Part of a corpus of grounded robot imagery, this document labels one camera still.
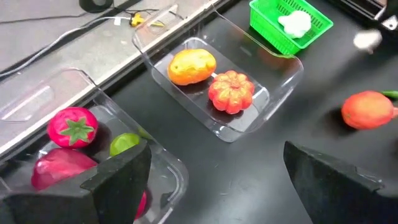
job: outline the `green plastic basket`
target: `green plastic basket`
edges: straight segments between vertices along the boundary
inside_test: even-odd
[[[333,26],[330,19],[304,0],[253,0],[250,8],[250,26],[284,55],[293,55],[308,47]],[[312,26],[302,38],[292,39],[278,18],[296,10],[310,14]]]

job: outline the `white object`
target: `white object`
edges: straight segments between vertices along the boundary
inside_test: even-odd
[[[294,11],[288,16],[280,16],[278,22],[291,38],[302,38],[311,29],[311,16],[304,11]]]
[[[382,35],[379,30],[362,30],[355,35],[354,45],[359,50],[367,50],[369,53],[373,53],[373,49],[380,44],[381,40]]]
[[[115,26],[120,26],[122,24],[122,19],[120,17],[115,17],[113,24]]]

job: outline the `toy red pepper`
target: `toy red pepper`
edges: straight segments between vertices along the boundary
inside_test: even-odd
[[[81,152],[71,149],[53,149],[36,161],[31,182],[36,190],[43,190],[96,165],[95,161]]]

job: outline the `cable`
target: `cable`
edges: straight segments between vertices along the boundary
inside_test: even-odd
[[[13,21],[0,21],[0,25],[1,24],[13,24],[13,23],[18,23],[18,22],[28,22],[28,21],[41,21],[41,20],[47,20],[47,19],[79,18],[79,17],[87,15],[88,13],[89,12],[84,12],[79,15],[47,16],[47,17],[38,17],[38,18],[17,19],[17,20],[13,20]]]
[[[78,27],[78,28],[74,28],[74,29],[72,29],[72,30],[70,30],[70,31],[67,31],[67,32],[63,33],[60,37],[58,37],[54,42],[52,42],[51,44],[49,44],[48,46],[44,47],[42,50],[40,50],[39,52],[37,52],[37,54],[35,54],[33,57],[31,57],[28,61],[24,62],[22,65],[18,66],[18,67],[15,68],[15,69],[12,69],[12,70],[10,70],[10,71],[8,71],[8,72],[0,73],[0,78],[5,77],[5,76],[8,76],[8,75],[11,75],[11,74],[16,73],[16,72],[19,72],[20,70],[26,68],[26,67],[27,67],[28,65],[30,65],[32,62],[34,62],[34,60],[38,59],[41,55],[43,55],[43,54],[46,53],[48,50],[50,50],[54,45],[56,45],[57,43],[59,43],[59,42],[60,42],[63,38],[65,38],[66,36],[68,36],[68,35],[70,35],[70,34],[76,32],[76,31],[86,29],[86,28],[88,28],[89,26],[93,25],[93,24],[96,23],[96,22],[99,22],[99,21],[102,21],[102,20],[105,20],[105,19],[127,19],[127,20],[131,21],[131,19],[132,19],[132,18],[134,17],[134,15],[135,15],[135,13],[138,13],[138,12],[146,12],[146,13],[150,14],[150,11],[159,11],[158,9],[137,9],[137,10],[122,10],[122,9],[119,9],[119,10],[121,10],[121,11],[123,11],[123,12],[126,12],[126,13],[130,14],[131,16],[130,16],[130,17],[120,17],[120,16],[100,17],[100,18],[98,18],[98,19],[95,19],[95,20],[93,20],[93,21],[87,23],[87,24],[84,25],[84,26],[81,26],[81,27]],[[184,18],[183,18],[182,16],[176,14],[175,12],[169,11],[169,13],[171,13],[171,14],[177,16],[177,17],[180,18],[181,20],[184,20]]]
[[[39,58],[42,54],[46,53],[46,51],[50,50],[54,45],[56,45],[57,43],[59,43],[59,42],[60,42],[63,38],[65,38],[66,36],[68,36],[68,35],[70,35],[70,34],[76,32],[76,31],[89,28],[89,26],[93,25],[94,23],[99,22],[99,21],[102,21],[102,20],[105,20],[105,19],[127,19],[127,20],[130,21],[131,18],[128,18],[128,17],[120,17],[120,16],[101,17],[101,18],[95,19],[95,20],[93,20],[93,21],[87,23],[87,24],[84,25],[84,26],[81,26],[81,27],[78,27],[78,28],[74,28],[74,29],[72,29],[72,30],[70,30],[70,31],[67,31],[67,32],[63,33],[60,37],[58,37],[54,42],[52,42],[51,44],[49,44],[48,46],[46,46],[45,48],[43,48],[42,50],[40,50],[39,52],[37,52],[37,54],[35,54],[33,57],[31,57],[28,61],[26,61],[26,62],[23,63],[22,65],[18,66],[18,67],[15,68],[15,69],[12,69],[12,70],[10,70],[10,71],[8,71],[8,72],[0,73],[0,78],[1,78],[1,77],[5,77],[5,76],[8,76],[8,75],[11,75],[11,74],[16,73],[16,72],[19,72],[20,70],[26,68],[26,67],[27,67],[28,65],[30,65],[34,60],[36,60],[37,58]]]

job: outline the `red fruit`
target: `red fruit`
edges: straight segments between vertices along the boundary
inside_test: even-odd
[[[81,148],[95,138],[98,121],[86,108],[69,107],[59,111],[49,122],[47,133],[60,147]]]
[[[137,209],[136,218],[135,218],[136,220],[139,219],[144,214],[146,204],[147,204],[147,192],[144,191],[144,194],[142,194],[142,198],[141,201],[139,202],[139,206]]]
[[[95,161],[81,152],[70,149],[53,149],[36,161],[31,182],[35,189],[43,190],[96,165]]]
[[[344,122],[356,129],[373,129],[387,124],[397,113],[390,99],[376,91],[350,96],[341,108]]]

